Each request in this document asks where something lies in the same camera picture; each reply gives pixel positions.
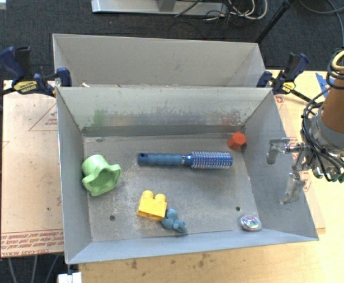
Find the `yellow lego block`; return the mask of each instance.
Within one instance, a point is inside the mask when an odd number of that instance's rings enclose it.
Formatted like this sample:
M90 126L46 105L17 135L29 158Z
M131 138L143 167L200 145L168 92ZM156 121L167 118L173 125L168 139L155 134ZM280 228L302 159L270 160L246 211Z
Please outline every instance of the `yellow lego block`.
M153 198L153 193L145 190L140 198L136 214L141 217L161 221L165 218L166 205L166 196L164 194L157 194Z

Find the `clamp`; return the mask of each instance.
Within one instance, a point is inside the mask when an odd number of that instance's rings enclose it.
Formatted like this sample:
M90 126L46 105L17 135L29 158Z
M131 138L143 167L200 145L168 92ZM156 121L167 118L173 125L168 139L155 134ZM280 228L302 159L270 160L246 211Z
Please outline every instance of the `clamp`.
M295 90L295 79L304 71L308 63L308 58L304 54L293 54L291 52L286 68L281 70L276 78L273 78L271 72L265 71L260 77L257 87L264 88L271 82L274 95L293 93L309 102L310 98Z
M3 68L14 75L11 88L0 91L0 96L11 92L20 94L44 94L46 96L56 96L56 87L71 87L72 79L68 69L58 68L55 74L44 77L41 74L32 74L30 62L30 47L15 49L13 46L7 47L0 53L0 63ZM58 78L55 87L50 85L47 80Z

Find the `gray carpet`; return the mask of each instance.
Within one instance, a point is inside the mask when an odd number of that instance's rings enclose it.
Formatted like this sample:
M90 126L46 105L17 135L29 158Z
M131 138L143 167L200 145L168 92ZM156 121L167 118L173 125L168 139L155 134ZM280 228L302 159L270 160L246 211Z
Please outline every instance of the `gray carpet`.
M7 0L6 10L0 10L0 52L10 45L30 46L34 69L39 72L42 66L45 73L50 74L53 72L53 33L254 42L283 1L268 0L268 13L262 20L250 22L244 18L234 18L225 29L225 24L209 24L193 17L92 14L91 0ZM318 11L332 9L326 0L302 1ZM330 1L337 8L344 6L344 0ZM344 29L344 11L340 13L340 17ZM290 52L293 52L304 53L308 57L308 70L325 70L332 51L342 46L338 17L335 14L315 14L302 7L298 1L284 13L260 44L267 68L284 68ZM0 66L0 90L1 81L10 78L11 75ZM0 114L0 169L1 134ZM35 282L44 282L53 260L53 255L39 257ZM13 260L18 282L30 282L32 263L32 257ZM49 282L58 273L66 271L67 266L59 258ZM0 282L11 282L7 260L0 259Z

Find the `green toy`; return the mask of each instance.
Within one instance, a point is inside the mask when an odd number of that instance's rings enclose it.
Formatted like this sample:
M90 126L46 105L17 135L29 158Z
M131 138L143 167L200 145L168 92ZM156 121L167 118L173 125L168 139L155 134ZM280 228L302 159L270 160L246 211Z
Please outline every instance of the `green toy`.
M122 172L119 164L109 165L102 155L88 157L81 169L85 175L83 185L92 196L98 196L115 188Z

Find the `small blue figure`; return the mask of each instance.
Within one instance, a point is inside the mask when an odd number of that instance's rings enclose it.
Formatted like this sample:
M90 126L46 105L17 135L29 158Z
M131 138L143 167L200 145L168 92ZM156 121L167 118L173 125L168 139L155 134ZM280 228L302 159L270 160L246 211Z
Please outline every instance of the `small blue figure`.
M186 223L184 221L177 220L177 211L174 209L168 209L166 211L166 217L161 220L161 224L166 229L174 229L179 233L186 233Z

